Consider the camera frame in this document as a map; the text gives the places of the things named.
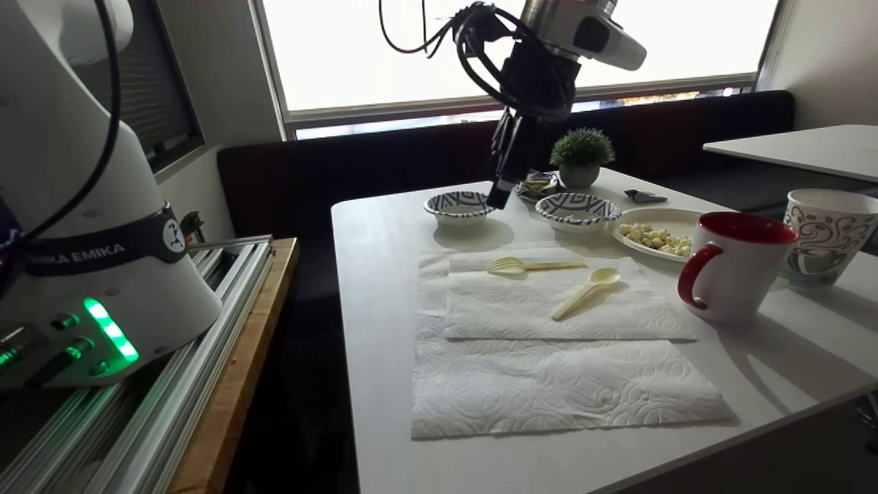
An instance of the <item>small green plant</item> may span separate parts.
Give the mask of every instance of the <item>small green plant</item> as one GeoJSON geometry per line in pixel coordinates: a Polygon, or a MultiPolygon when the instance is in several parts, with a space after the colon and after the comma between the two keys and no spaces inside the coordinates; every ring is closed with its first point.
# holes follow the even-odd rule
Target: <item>small green plant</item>
{"type": "Polygon", "coordinates": [[[599,129],[573,129],[562,134],[551,147],[548,166],[551,167],[591,167],[591,166],[606,166],[614,159],[611,143],[604,132],[599,129]]]}

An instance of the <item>patterned bowl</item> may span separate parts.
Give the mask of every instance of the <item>patterned bowl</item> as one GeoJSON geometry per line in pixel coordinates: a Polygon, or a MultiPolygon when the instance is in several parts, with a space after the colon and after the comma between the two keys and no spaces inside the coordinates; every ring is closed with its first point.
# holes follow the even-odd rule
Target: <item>patterned bowl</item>
{"type": "Polygon", "coordinates": [[[493,210],[482,192],[444,192],[434,196],[422,210],[440,219],[440,225],[478,225],[493,210]]]}
{"type": "Polygon", "coordinates": [[[559,235],[599,235],[619,218],[619,210],[591,192],[555,192],[534,211],[559,235]]]}

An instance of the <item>potted plant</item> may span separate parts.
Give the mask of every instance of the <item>potted plant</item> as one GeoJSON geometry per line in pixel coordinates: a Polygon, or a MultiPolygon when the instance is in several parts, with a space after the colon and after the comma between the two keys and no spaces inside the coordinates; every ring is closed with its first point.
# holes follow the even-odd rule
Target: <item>potted plant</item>
{"type": "Polygon", "coordinates": [[[548,166],[567,189],[588,189],[611,159],[611,143],[600,129],[573,129],[551,147],[548,166]]]}

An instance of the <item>white table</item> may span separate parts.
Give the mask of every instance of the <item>white table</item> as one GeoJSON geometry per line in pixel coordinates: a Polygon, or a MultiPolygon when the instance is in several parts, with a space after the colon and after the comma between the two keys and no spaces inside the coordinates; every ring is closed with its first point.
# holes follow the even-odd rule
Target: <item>white table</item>
{"type": "Polygon", "coordinates": [[[824,126],[706,143],[706,152],[878,181],[878,126],[824,126]]]}
{"type": "MultiPolygon", "coordinates": [[[[451,189],[486,192],[489,185],[451,189]]],[[[647,189],[666,196],[666,207],[718,210],[611,170],[595,189],[618,204],[626,204],[623,189],[647,189]]],[[[858,255],[824,298],[807,299],[778,283],[755,327],[714,329],[692,320],[696,343],[680,351],[722,390],[739,423],[412,442],[419,255],[555,240],[515,199],[478,240],[442,235],[422,211],[437,192],[331,210],[363,494],[614,491],[878,388],[878,258],[858,255]]],[[[676,292],[676,270],[665,273],[665,289],[676,292]]]]}

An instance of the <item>yellow food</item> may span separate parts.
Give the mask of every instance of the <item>yellow food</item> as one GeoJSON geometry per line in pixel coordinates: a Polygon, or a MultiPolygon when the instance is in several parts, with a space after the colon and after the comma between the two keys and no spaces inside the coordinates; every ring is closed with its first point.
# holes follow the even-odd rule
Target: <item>yellow food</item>
{"type": "Polygon", "coordinates": [[[692,255],[692,243],[665,232],[665,228],[654,228],[654,225],[644,225],[644,222],[623,222],[619,225],[619,235],[637,244],[644,244],[650,251],[658,251],[658,254],[670,254],[670,255],[677,255],[677,258],[689,258],[692,255]]]}

